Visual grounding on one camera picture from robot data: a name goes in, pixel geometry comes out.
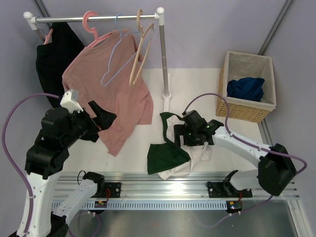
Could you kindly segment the green and white t shirt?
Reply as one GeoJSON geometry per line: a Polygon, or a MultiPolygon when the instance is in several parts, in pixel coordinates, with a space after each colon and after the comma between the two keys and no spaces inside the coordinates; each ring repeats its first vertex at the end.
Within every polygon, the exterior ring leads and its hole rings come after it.
{"type": "Polygon", "coordinates": [[[170,112],[160,113],[162,121],[163,144],[151,144],[147,154],[147,173],[157,174],[161,179],[190,174],[200,163],[210,161],[212,147],[189,147],[175,145],[175,125],[183,125],[182,119],[170,112]]]}

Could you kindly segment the light blue wire hanger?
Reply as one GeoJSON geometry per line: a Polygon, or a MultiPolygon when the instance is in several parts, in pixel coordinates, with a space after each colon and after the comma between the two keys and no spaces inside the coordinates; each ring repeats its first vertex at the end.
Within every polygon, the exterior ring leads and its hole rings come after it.
{"type": "Polygon", "coordinates": [[[136,33],[136,31],[131,31],[129,29],[123,29],[118,24],[119,13],[115,18],[115,26],[118,31],[118,41],[113,46],[110,57],[108,59],[107,69],[101,78],[101,86],[107,87],[123,70],[123,68],[131,61],[131,59],[136,55],[136,53],[126,53],[127,50],[127,40],[128,38],[136,33]]]}

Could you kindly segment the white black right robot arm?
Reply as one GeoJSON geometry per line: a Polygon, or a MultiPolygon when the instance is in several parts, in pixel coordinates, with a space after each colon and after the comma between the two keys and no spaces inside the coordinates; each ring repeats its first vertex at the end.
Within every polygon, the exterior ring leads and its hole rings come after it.
{"type": "Polygon", "coordinates": [[[229,131],[215,119],[207,122],[195,110],[183,112],[182,115],[184,124],[174,129],[177,146],[182,136],[186,146],[219,146],[255,166],[254,170],[249,171],[233,170],[224,178],[222,185],[227,195],[235,196],[242,190],[260,187],[272,196],[279,196],[296,176],[295,165],[283,145],[256,145],[254,141],[229,131]]]}

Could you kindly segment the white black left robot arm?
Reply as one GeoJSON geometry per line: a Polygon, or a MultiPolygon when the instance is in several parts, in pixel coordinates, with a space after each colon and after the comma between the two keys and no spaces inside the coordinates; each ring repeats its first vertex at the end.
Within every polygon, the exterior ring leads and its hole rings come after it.
{"type": "Polygon", "coordinates": [[[41,130],[27,151],[24,177],[27,196],[23,219],[13,237],[65,237],[69,225],[90,198],[119,198],[119,183],[107,183],[103,175],[87,172],[78,187],[56,209],[52,209],[53,193],[69,147],[88,133],[111,127],[116,114],[107,112],[96,102],[88,103],[96,117],[86,111],[69,112],[63,107],[46,112],[41,130]]]}

